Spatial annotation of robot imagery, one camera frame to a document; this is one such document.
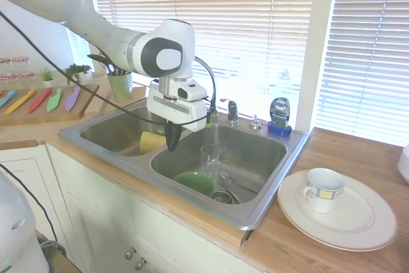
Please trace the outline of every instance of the green knife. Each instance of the green knife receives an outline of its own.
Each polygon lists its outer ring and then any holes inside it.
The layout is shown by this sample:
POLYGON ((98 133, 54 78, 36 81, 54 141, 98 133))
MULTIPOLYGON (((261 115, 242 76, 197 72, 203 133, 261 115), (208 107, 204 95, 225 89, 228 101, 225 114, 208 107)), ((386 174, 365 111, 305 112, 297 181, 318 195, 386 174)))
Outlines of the green knife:
POLYGON ((49 102, 47 102, 47 112, 51 112, 58 107, 58 103, 62 94, 63 90, 60 88, 57 90, 57 93, 53 97, 50 97, 49 102))

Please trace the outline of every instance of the white cabinet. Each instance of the white cabinet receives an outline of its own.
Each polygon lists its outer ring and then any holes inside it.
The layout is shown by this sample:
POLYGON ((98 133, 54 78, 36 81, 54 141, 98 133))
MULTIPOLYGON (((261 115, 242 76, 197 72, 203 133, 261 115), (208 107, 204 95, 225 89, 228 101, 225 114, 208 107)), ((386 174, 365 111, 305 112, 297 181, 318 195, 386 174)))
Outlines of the white cabinet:
MULTIPOLYGON (((77 266, 84 273, 135 272, 139 255, 125 259, 125 251, 135 245, 132 198, 82 164, 48 147, 77 236, 75 253, 82 257, 77 266)), ((148 273, 148 268, 145 265, 140 272, 148 273)))
POLYGON ((78 237, 84 273, 258 273, 243 260, 48 146, 78 237), (137 254, 126 260, 131 246, 137 254))
MULTIPOLYGON (((74 261, 63 231, 63 229, 69 230, 69 216, 45 145, 16 150, 0 150, 0 163, 20 179, 43 205, 60 244, 66 247, 67 256, 74 261)), ((26 195, 36 217, 37 230, 49 240, 54 240, 54 235, 43 210, 18 182, 11 177, 10 179, 26 195)))

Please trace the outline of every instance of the saucer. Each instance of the saucer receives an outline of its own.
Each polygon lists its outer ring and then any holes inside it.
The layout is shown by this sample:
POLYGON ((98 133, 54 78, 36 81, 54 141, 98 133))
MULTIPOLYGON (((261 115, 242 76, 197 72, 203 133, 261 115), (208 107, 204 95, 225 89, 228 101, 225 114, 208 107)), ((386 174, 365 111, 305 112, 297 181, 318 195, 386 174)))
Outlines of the saucer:
POLYGON ((322 214, 302 194, 308 184, 307 172, 289 175, 278 192, 281 210, 295 227, 321 243, 347 251, 374 251, 393 241, 396 217, 378 193, 344 176, 346 187, 334 211, 322 214))

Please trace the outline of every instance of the purple knife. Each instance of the purple knife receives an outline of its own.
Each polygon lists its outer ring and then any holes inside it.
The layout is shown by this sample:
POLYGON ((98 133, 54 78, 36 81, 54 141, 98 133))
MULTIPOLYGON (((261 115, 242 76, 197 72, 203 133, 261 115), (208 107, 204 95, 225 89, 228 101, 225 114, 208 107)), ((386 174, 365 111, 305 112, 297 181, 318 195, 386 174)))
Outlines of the purple knife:
POLYGON ((75 105, 79 92, 80 92, 80 87, 76 86, 74 89, 74 93, 70 94, 65 101, 65 111, 69 112, 75 105))

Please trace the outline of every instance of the stainless steel sink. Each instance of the stainless steel sink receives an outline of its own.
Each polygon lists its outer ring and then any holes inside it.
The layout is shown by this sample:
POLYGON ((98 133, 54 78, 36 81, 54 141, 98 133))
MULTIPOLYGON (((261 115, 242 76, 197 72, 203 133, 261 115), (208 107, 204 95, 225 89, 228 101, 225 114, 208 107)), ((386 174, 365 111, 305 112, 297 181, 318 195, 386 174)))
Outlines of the stainless steel sink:
MULTIPOLYGON (((127 109, 161 121, 146 110, 144 100, 127 109)), ((294 130, 289 137, 279 137, 268 132, 266 123, 262 129, 252 130, 249 120, 240 118, 238 123, 230 124, 226 119, 227 116, 221 114, 213 118, 210 128, 195 133, 184 131, 174 152, 162 146, 141 154, 142 132, 163 135, 164 128, 139 121, 121 111, 81 123, 59 135, 240 229, 251 230, 261 222, 280 183, 299 156, 307 134, 294 130), (220 177, 217 192, 231 196, 231 204, 221 203, 219 201, 223 199, 214 200, 173 181, 180 173, 200 169, 200 148, 204 144, 216 144, 220 148, 218 170, 227 173, 228 180, 220 177)))
MULTIPOLYGON (((148 112, 147 108, 132 109, 132 113, 152 121, 163 121, 155 114, 148 112)), ((152 125, 147 121, 138 120, 126 113, 113 116, 105 121, 99 121, 87 126, 80 132, 81 137, 89 142, 124 156, 138 156, 142 132, 165 135, 165 129, 160 125, 152 125)))
POLYGON ((274 139, 213 124, 183 138, 174 152, 165 150, 156 155, 151 166, 170 179, 180 173, 200 171, 200 149, 204 144, 220 148, 218 171, 224 171, 232 179, 231 183, 220 176, 223 185, 218 185, 217 190, 229 190, 240 203, 257 196, 287 153, 286 147, 274 139))

